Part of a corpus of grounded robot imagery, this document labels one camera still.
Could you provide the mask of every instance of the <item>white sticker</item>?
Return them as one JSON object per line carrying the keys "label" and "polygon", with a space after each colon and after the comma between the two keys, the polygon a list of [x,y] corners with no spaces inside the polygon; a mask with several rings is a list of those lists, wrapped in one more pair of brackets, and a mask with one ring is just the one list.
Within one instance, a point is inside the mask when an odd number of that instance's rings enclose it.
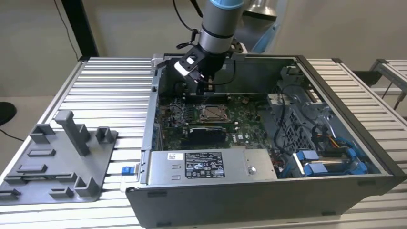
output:
{"label": "white sticker", "polygon": [[168,160],[183,160],[185,159],[185,154],[182,154],[182,153],[170,153],[167,159]]}

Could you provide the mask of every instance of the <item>yellow wire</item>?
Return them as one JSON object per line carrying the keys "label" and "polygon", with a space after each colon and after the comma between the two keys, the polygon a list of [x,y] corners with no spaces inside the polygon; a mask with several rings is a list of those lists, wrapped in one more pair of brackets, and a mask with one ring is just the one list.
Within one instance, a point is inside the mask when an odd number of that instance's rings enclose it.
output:
{"label": "yellow wire", "polygon": [[337,144],[337,142],[334,141],[334,139],[331,138],[331,136],[330,136],[330,139],[331,139],[331,142],[333,142],[334,146],[337,146],[337,148],[339,148],[339,145]]}

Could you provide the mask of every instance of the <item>motherboard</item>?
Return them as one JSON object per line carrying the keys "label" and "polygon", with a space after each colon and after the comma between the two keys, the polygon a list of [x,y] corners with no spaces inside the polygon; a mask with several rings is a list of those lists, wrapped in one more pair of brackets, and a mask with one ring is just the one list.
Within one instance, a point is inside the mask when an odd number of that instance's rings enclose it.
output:
{"label": "motherboard", "polygon": [[266,94],[166,98],[160,104],[164,150],[271,150],[258,113],[269,107]]}

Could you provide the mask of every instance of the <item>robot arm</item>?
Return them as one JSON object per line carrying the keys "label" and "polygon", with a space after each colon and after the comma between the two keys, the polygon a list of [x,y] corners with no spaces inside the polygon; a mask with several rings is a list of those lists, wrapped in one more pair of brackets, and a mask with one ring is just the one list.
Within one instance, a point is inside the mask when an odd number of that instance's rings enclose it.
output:
{"label": "robot arm", "polygon": [[245,11],[245,0],[210,0],[203,11],[198,44],[179,59],[175,68],[198,83],[198,94],[215,91],[213,80],[226,57],[247,53],[234,34]]}

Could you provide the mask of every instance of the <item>power supply label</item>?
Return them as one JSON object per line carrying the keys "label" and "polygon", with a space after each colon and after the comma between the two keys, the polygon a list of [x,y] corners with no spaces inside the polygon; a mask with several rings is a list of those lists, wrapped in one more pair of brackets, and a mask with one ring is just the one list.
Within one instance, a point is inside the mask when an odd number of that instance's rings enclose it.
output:
{"label": "power supply label", "polygon": [[185,156],[189,179],[225,177],[222,152],[186,153]]}

